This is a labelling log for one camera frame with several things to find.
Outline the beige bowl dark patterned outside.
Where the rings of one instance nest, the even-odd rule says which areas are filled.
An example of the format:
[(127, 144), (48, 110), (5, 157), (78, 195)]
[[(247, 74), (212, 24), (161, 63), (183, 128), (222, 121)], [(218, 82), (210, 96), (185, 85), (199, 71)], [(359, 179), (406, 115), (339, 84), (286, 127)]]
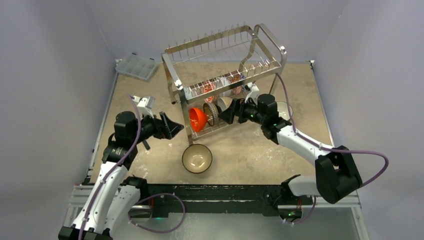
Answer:
[(206, 102), (203, 104), (203, 111), (207, 115), (208, 124), (213, 127), (220, 122), (219, 111), (214, 103)]

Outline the orange white floral bowl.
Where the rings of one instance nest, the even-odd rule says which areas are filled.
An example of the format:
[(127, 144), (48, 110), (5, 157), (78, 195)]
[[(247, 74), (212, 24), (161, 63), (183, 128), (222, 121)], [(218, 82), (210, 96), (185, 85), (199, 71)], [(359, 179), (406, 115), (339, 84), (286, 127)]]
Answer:
[[(201, 88), (202, 94), (213, 92), (217, 88), (216, 84), (211, 81), (204, 81), (202, 84), (203, 84), (203, 87)], [(205, 98), (204, 101), (206, 103), (214, 103), (218, 97), (219, 97), (218, 95), (211, 95), (210, 97)]]

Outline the beige bowl brown rim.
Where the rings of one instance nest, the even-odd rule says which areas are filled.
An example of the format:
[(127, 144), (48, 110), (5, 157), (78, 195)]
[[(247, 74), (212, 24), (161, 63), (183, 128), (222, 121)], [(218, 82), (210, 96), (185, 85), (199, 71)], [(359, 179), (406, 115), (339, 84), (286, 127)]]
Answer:
[(213, 155), (207, 146), (192, 144), (184, 150), (181, 162), (188, 172), (200, 174), (210, 168), (213, 163)]

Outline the stainless steel dish rack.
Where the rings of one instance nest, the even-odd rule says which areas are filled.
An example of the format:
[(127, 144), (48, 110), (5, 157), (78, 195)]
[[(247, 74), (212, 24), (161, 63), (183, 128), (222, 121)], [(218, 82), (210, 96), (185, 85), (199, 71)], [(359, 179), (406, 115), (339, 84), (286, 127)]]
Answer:
[(287, 50), (263, 23), (232, 26), (168, 46), (161, 55), (170, 102), (182, 110), (189, 144), (222, 130), (222, 122), (196, 132), (189, 111), (206, 101), (248, 94), (245, 86), (281, 74)]

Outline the white bowl brown outside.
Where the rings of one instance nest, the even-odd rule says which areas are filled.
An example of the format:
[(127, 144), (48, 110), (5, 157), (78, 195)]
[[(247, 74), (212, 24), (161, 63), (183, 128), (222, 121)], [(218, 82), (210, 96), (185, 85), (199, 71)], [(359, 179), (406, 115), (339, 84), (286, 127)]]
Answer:
[(233, 99), (231, 97), (219, 97), (216, 103), (220, 110), (223, 112), (232, 104), (232, 101)]

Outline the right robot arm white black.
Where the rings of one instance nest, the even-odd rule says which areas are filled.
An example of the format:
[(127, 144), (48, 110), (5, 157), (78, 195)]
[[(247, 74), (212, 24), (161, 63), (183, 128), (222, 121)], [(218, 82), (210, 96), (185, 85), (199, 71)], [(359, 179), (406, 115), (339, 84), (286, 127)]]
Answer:
[(293, 129), (293, 124), (282, 117), (278, 103), (271, 94), (259, 95), (257, 101), (233, 99), (230, 106), (219, 113), (219, 118), (232, 124), (251, 121), (260, 125), (263, 135), (277, 145), (286, 147), (307, 160), (315, 169), (312, 176), (295, 175), (281, 183), (280, 196), (288, 204), (300, 196), (322, 197), (330, 204), (356, 191), (363, 185), (352, 153), (343, 145), (331, 147)]

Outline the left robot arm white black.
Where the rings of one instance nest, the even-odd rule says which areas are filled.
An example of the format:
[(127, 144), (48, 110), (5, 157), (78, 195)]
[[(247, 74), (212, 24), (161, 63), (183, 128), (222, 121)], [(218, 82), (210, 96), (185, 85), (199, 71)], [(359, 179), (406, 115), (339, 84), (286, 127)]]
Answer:
[(60, 240), (111, 240), (114, 228), (135, 204), (150, 198), (147, 180), (127, 176), (138, 154), (137, 144), (150, 137), (171, 140), (184, 129), (164, 112), (140, 115), (123, 111), (115, 118), (114, 133), (108, 138), (96, 182), (82, 210), (70, 226), (63, 226)]

